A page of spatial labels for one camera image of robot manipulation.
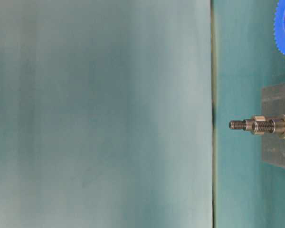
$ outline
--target teal backdrop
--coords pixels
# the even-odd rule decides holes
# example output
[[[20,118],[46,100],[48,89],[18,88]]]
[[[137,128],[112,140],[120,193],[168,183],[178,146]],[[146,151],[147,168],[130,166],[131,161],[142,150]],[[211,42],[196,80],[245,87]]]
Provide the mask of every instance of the teal backdrop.
[[[228,128],[261,113],[261,89],[285,82],[276,0],[213,0],[215,227],[285,228],[285,170],[261,161],[261,138]]]
[[[210,228],[210,3],[0,0],[0,228]]]

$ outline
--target metal bolt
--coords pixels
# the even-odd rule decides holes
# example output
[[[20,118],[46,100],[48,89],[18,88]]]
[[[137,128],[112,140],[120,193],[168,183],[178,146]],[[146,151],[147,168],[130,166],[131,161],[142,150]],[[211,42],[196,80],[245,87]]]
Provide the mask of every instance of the metal bolt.
[[[232,120],[229,122],[232,130],[242,129],[252,134],[275,133],[285,139],[285,115],[279,117],[253,116],[251,119]]]
[[[272,120],[254,121],[252,123],[252,130],[260,133],[273,133],[275,130],[275,124]]]
[[[246,127],[246,123],[240,120],[231,120],[229,122],[229,128],[232,130],[244,130]]]

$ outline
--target blue plastic gear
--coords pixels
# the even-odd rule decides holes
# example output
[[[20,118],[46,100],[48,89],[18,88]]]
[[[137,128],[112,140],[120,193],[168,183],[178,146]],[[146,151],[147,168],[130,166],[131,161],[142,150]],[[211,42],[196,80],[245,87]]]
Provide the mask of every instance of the blue plastic gear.
[[[274,32],[276,46],[285,55],[285,0],[280,0],[277,5]]]

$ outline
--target threaded stud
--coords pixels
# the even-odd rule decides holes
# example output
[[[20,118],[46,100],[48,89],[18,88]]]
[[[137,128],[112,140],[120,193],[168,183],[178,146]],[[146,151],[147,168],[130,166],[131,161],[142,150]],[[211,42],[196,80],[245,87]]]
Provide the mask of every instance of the threaded stud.
[[[232,130],[244,130],[246,128],[246,122],[240,120],[231,120],[229,122],[229,128]]]
[[[270,121],[254,121],[252,123],[252,130],[256,133],[272,133],[275,130],[275,124]]]

